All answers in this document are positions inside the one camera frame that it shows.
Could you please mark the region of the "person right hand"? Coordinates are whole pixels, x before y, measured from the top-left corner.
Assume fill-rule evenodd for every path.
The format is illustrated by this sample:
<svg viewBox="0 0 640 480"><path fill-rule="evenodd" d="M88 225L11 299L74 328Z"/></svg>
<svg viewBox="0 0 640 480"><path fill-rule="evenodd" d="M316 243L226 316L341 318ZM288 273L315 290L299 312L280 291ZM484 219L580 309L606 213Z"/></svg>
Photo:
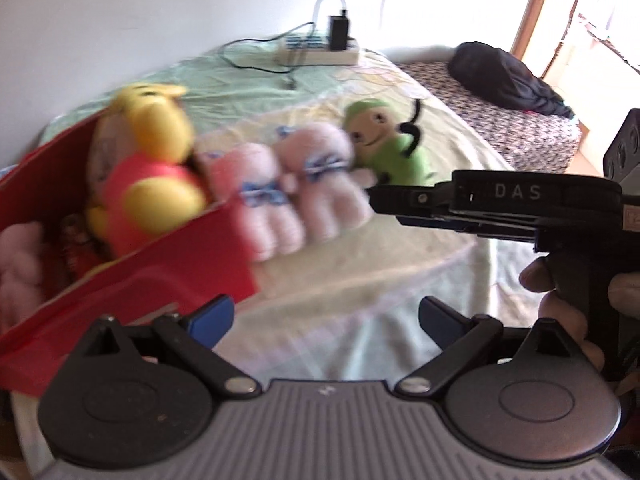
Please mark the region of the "person right hand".
<svg viewBox="0 0 640 480"><path fill-rule="evenodd" d="M591 364L600 372L605 363L604 354L600 348L586 339L588 325L585 315L556 293L554 281L546 265L546 258L537 258L526 266L518 279L530 292L544 293L538 307L538 316L558 320L564 330L580 345ZM612 307L621 314L630 318L639 318L639 273L616 275L608 286L608 298Z"/></svg>

